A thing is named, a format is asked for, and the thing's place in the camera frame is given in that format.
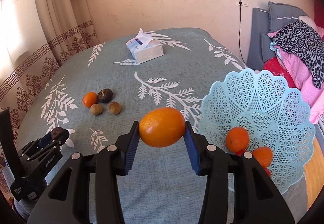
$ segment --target leopard print fabric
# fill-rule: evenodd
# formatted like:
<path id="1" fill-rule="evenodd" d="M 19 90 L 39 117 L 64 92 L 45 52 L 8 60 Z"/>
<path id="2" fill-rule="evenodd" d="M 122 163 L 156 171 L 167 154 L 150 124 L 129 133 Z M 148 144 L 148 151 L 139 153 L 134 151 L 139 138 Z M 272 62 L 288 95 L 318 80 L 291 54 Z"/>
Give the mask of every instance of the leopard print fabric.
<path id="1" fill-rule="evenodd" d="M 309 69 L 313 84 L 320 89 L 324 82 L 324 42 L 319 34 L 303 21 L 286 25 L 272 37 L 283 51 L 298 56 Z"/>

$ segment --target wooden floor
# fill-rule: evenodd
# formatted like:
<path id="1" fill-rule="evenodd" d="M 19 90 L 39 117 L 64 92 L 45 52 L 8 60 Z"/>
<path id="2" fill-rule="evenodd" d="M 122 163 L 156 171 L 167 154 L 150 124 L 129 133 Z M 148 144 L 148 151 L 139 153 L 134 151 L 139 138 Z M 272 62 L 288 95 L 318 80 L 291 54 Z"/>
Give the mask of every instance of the wooden floor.
<path id="1" fill-rule="evenodd" d="M 316 138 L 313 141 L 313 145 L 314 154 L 311 160 L 304 166 L 308 208 L 313 204 L 324 185 L 324 156 Z"/>

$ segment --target gray upholstered headboard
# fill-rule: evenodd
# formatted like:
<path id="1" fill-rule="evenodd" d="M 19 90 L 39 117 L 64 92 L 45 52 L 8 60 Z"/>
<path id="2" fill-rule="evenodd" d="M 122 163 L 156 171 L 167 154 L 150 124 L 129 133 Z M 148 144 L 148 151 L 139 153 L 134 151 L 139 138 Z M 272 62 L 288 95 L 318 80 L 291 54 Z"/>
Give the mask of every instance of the gray upholstered headboard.
<path id="1" fill-rule="evenodd" d="M 268 33 L 278 31 L 289 23 L 295 22 L 299 16 L 307 14 L 298 7 L 268 2 L 269 10 L 254 7 L 252 11 L 252 29 L 247 66 L 262 70 L 265 62 L 275 53 L 270 50 L 271 39 Z"/>

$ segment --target perforated basket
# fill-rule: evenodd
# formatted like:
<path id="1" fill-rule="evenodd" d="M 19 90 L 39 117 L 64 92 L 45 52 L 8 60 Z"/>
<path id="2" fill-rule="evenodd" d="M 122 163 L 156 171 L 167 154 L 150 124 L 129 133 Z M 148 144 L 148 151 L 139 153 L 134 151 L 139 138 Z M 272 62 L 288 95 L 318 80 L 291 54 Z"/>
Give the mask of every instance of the perforated basket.
<path id="1" fill-rule="evenodd" d="M 303 166 L 313 154 L 315 128 L 308 121 L 308 104 L 283 77 L 266 70 L 259 74 L 252 69 L 230 72 L 224 82 L 212 85 L 202 102 L 198 130 L 209 143 L 229 152 L 226 134 L 241 126 L 250 135 L 248 151 L 261 146 L 273 150 L 269 169 L 281 194 L 302 178 Z M 229 188 L 234 189 L 233 177 Z"/>

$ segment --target pile of bedding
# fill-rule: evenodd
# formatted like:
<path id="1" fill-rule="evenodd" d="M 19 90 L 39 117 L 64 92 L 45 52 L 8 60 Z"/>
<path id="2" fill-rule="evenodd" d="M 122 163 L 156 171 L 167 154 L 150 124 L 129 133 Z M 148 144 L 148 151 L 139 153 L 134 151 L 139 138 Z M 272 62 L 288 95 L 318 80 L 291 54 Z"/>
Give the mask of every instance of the pile of bedding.
<path id="1" fill-rule="evenodd" d="M 316 124 L 324 113 L 324 29 L 308 16 L 300 16 L 298 21 L 268 36 L 276 58 L 267 61 L 264 69 L 273 72 L 277 68 L 290 87 L 301 91 L 303 101 L 311 109 L 309 120 Z"/>

